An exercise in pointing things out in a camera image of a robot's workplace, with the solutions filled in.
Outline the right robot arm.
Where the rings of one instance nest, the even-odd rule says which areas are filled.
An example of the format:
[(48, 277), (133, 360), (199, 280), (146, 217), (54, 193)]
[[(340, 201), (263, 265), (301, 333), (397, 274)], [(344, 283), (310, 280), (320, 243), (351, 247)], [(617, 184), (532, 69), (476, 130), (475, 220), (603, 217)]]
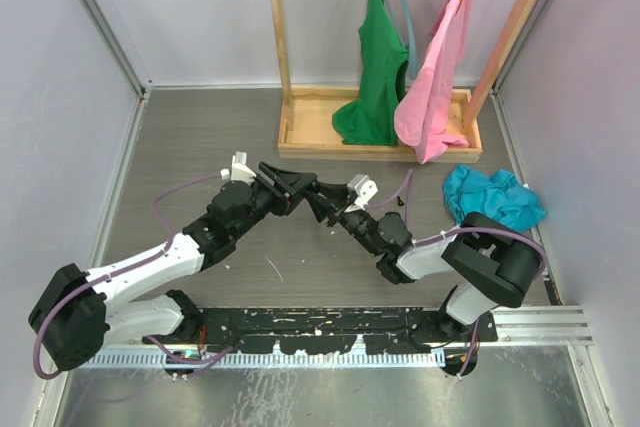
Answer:
[(366, 211), (375, 190), (368, 179), (355, 186), (315, 181), (304, 197), (317, 221), (344, 228), (394, 285), (457, 273), (464, 282), (449, 292), (436, 321), (436, 329), (449, 340), (465, 338), (496, 307), (520, 307), (548, 265), (540, 244), (479, 212), (436, 236), (416, 240), (399, 213), (376, 219)]

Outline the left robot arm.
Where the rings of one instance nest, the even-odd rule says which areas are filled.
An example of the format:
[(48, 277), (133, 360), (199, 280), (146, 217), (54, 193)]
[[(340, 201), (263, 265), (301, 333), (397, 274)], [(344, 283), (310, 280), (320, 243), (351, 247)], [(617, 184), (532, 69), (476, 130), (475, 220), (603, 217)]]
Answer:
[(142, 295), (219, 264), (265, 217), (290, 215), (317, 185), (313, 173), (265, 162), (253, 171), (234, 160), (219, 176), (224, 183), (205, 212), (163, 244), (89, 270), (70, 263), (53, 274), (28, 316), (38, 377), (51, 380), (111, 344), (167, 335), (194, 340), (200, 310), (186, 295), (170, 291), (149, 301)]

